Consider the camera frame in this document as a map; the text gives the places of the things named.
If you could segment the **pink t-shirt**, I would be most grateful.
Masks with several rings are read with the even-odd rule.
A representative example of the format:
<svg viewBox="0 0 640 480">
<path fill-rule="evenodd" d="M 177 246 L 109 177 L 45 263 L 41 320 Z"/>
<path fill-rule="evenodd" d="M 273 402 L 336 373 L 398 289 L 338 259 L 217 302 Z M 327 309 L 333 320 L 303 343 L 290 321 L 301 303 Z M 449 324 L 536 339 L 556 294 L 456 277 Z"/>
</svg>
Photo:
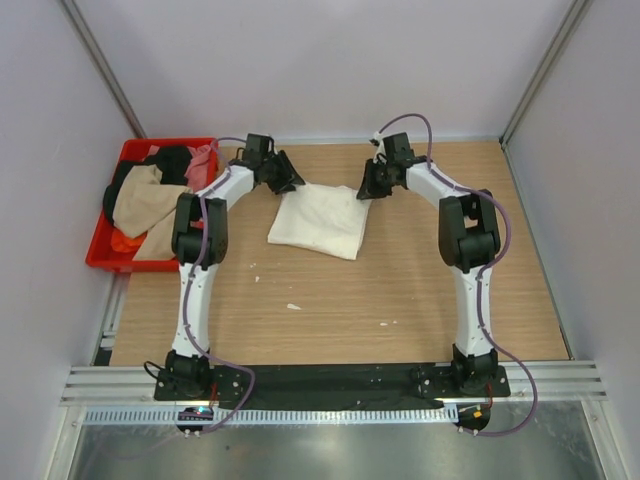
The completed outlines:
<svg viewBox="0 0 640 480">
<path fill-rule="evenodd" d="M 192 191 L 202 190 L 208 183 L 209 168 L 215 168 L 213 150 L 210 145 L 200 147 L 186 146 L 192 159 L 186 171 L 187 187 Z M 149 153 L 155 153 L 159 146 L 152 146 Z"/>
</svg>

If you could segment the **orange t-shirt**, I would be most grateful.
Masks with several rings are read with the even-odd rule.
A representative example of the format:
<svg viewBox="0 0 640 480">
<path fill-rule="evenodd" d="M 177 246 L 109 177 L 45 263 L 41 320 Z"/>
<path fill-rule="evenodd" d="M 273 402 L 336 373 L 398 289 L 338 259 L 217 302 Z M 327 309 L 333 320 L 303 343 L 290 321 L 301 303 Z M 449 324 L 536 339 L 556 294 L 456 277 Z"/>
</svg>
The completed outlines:
<svg viewBox="0 0 640 480">
<path fill-rule="evenodd" d="M 116 253 L 135 253 L 139 250 L 145 239 L 146 233 L 137 237 L 128 237 L 122 231 L 114 229 L 111 235 L 110 246 Z"/>
</svg>

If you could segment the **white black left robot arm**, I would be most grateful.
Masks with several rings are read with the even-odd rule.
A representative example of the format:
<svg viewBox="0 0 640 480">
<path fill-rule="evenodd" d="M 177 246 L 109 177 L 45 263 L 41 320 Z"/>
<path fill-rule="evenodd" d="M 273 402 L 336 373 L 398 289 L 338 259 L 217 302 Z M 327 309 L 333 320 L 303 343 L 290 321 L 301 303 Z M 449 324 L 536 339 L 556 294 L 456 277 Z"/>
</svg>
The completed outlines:
<svg viewBox="0 0 640 480">
<path fill-rule="evenodd" d="M 179 317 L 165 365 L 156 376 L 156 400 L 199 400 L 214 387 L 209 308 L 229 247 L 228 212 L 261 184 L 281 195 L 305 182 L 272 137 L 249 134 L 218 179 L 177 200 L 171 247 L 179 263 Z"/>
</svg>

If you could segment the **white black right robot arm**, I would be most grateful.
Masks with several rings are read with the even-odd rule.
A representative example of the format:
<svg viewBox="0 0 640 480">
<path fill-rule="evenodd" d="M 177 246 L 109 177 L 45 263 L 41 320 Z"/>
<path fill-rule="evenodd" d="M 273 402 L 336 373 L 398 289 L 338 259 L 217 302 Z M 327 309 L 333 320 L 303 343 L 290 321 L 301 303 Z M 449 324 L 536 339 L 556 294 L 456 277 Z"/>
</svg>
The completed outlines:
<svg viewBox="0 0 640 480">
<path fill-rule="evenodd" d="M 453 275 L 458 318 L 450 381 L 461 395 L 483 395 L 498 372 L 490 282 L 501 239 L 491 194 L 455 182 L 416 155 L 405 133 L 376 135 L 370 143 L 376 151 L 365 163 L 358 199 L 382 199 L 401 186 L 438 210 L 438 250 Z"/>
</svg>

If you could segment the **black t-shirt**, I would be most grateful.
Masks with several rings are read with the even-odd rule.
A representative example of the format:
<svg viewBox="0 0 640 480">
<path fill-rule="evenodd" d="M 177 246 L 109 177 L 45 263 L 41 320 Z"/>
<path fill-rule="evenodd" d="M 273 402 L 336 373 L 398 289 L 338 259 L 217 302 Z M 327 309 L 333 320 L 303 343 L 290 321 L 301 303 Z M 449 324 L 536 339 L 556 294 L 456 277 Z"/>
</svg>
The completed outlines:
<svg viewBox="0 0 640 480">
<path fill-rule="evenodd" d="M 162 185 L 187 185 L 186 171 L 192 154 L 184 145 L 159 147 L 155 153 L 149 153 L 142 161 L 121 160 L 116 166 L 111 183 L 106 187 L 102 206 L 103 213 L 110 225 L 114 226 L 116 200 L 125 178 L 136 166 L 155 165 L 161 172 Z"/>
</svg>

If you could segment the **beige t-shirt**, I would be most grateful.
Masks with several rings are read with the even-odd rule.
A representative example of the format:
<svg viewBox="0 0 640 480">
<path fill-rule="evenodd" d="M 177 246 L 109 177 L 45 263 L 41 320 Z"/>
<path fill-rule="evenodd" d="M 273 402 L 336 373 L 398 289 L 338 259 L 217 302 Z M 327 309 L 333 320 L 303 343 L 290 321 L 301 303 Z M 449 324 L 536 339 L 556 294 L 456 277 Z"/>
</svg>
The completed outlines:
<svg viewBox="0 0 640 480">
<path fill-rule="evenodd" d="M 167 261 L 174 258 L 171 246 L 178 198 L 192 190 L 185 185 L 161 184 L 155 165 L 134 166 L 117 195 L 113 220 L 126 237 L 144 236 L 133 259 Z"/>
</svg>

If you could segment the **aluminium rail frame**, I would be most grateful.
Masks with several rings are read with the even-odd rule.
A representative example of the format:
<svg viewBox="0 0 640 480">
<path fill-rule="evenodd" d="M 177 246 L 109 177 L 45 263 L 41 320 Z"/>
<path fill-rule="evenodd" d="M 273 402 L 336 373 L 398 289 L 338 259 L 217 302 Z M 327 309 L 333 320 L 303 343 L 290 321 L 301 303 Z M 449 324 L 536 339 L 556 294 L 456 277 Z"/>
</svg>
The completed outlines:
<svg viewBox="0 0 640 480">
<path fill-rule="evenodd" d="M 502 365 L 472 396 L 444 364 L 219 367 L 155 398 L 139 367 L 75 367 L 50 479 L 628 479 L 591 361 Z"/>
</svg>

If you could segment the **grey metal corner post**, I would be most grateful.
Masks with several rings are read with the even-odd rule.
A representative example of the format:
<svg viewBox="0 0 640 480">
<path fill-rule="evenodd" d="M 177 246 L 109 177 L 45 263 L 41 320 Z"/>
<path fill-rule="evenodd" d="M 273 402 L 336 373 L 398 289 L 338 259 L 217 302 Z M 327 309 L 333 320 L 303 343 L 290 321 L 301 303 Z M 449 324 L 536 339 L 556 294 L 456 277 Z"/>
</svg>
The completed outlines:
<svg viewBox="0 0 640 480">
<path fill-rule="evenodd" d="M 119 80 L 117 79 L 107 57 L 105 56 L 98 40 L 96 39 L 90 25 L 88 24 L 81 9 L 74 0 L 60 0 L 58 4 L 67 17 L 68 21 L 109 94 L 116 107 L 122 114 L 130 130 L 136 138 L 146 138 L 146 132 L 132 104 L 125 94 Z"/>
</svg>

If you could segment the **red plastic bin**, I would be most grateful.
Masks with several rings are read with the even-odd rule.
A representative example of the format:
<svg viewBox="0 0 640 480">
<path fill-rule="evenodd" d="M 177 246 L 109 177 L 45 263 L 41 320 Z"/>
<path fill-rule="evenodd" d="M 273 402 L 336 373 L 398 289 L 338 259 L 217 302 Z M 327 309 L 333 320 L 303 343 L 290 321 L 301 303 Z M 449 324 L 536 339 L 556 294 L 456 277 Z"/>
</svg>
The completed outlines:
<svg viewBox="0 0 640 480">
<path fill-rule="evenodd" d="M 213 137 L 129 139 L 122 146 L 116 166 L 119 166 L 123 160 L 143 161 L 152 146 L 184 145 L 197 148 L 210 145 L 213 140 Z M 178 262 L 175 259 L 137 261 L 133 259 L 134 252 L 121 253 L 113 250 L 111 238 L 114 231 L 114 227 L 101 212 L 85 259 L 89 267 L 103 269 L 111 273 L 176 272 L 178 270 Z"/>
</svg>

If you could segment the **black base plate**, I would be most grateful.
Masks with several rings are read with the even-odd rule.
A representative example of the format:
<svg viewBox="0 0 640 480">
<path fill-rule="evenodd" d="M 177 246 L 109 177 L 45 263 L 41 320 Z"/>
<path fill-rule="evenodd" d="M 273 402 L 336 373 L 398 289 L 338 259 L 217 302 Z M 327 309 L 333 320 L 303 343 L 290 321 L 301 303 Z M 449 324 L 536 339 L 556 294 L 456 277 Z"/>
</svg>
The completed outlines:
<svg viewBox="0 0 640 480">
<path fill-rule="evenodd" d="M 245 394 L 245 410 L 394 411 L 438 409 L 446 400 L 511 394 L 506 371 L 465 386 L 448 364 L 254 365 L 253 378 L 227 366 L 212 368 L 214 387 L 202 401 L 234 408 Z"/>
</svg>

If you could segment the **grey right corner post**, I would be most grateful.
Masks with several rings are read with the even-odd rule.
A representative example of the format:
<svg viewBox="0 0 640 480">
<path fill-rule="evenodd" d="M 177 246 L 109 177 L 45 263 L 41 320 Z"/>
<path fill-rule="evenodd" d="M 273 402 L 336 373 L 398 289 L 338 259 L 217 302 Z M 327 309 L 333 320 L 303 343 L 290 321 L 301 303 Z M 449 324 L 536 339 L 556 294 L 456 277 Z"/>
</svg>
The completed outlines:
<svg viewBox="0 0 640 480">
<path fill-rule="evenodd" d="M 592 0 L 573 0 L 564 14 L 558 28 L 552 36 L 549 45 L 544 51 L 533 75 L 531 76 L 523 94 L 521 95 L 515 110 L 499 138 L 502 150 L 505 150 L 514 137 L 520 124 L 527 115 L 534 100 L 542 90 L 546 81 L 560 60 L 564 50 L 569 45 L 574 33 L 588 13 Z"/>
</svg>

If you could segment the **white t-shirt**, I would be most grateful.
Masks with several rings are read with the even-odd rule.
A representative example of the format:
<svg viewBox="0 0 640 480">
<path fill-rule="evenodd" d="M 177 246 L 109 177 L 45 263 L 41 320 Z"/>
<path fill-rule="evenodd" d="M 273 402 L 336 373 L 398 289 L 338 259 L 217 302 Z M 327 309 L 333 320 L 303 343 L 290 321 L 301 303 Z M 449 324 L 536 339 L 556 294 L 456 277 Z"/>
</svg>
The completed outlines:
<svg viewBox="0 0 640 480">
<path fill-rule="evenodd" d="M 299 186 L 283 195 L 267 241 L 354 261 L 370 206 L 346 186 Z"/>
</svg>

